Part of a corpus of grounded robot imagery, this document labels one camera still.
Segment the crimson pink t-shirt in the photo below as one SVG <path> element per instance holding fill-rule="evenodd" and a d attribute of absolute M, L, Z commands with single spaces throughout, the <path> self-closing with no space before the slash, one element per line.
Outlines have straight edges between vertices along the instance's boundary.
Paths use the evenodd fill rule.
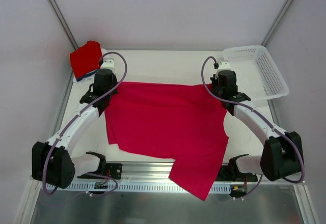
<path fill-rule="evenodd" d="M 229 138 L 226 111 L 206 87 L 124 82 L 104 115 L 110 144 L 173 159 L 169 178 L 195 197 L 207 198 Z"/>

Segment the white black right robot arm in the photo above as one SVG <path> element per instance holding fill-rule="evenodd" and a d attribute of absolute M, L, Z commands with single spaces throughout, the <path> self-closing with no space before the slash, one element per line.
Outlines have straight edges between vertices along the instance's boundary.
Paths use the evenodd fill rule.
<path fill-rule="evenodd" d="M 300 135 L 295 131 L 286 131 L 263 116 L 251 99 L 238 91 L 234 71 L 217 72 L 210 80 L 214 97 L 221 101 L 229 114 L 243 122 L 263 145 L 261 155 L 236 156 L 230 163 L 240 173 L 264 175 L 270 181 L 284 179 L 293 183 L 289 176 L 300 173 L 297 182 L 302 182 L 305 169 Z"/>

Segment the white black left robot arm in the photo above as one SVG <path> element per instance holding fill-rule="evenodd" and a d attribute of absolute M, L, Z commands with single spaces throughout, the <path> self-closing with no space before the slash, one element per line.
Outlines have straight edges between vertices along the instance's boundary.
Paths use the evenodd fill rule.
<path fill-rule="evenodd" d="M 117 85 L 112 69 L 99 69 L 95 73 L 94 82 L 81 97 L 70 121 L 46 142 L 33 145 L 33 179 L 65 189 L 76 177 L 105 175 L 104 155 L 91 151 L 79 157 L 71 154 L 85 130 L 108 108 L 112 96 L 118 92 Z"/>

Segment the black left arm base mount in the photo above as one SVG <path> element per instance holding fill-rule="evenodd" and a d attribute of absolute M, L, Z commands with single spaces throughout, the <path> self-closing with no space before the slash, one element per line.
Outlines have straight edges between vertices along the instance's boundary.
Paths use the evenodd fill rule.
<path fill-rule="evenodd" d="M 123 164 L 107 162 L 104 167 L 103 175 L 115 180 L 120 180 L 123 172 Z"/>

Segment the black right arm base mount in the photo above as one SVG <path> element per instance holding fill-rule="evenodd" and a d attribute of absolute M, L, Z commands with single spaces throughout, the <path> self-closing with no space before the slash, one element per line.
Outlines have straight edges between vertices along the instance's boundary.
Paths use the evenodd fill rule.
<path fill-rule="evenodd" d="M 228 164 L 222 165 L 215 179 L 217 182 L 257 182 L 256 175 L 251 173 L 241 173 L 236 166 Z"/>

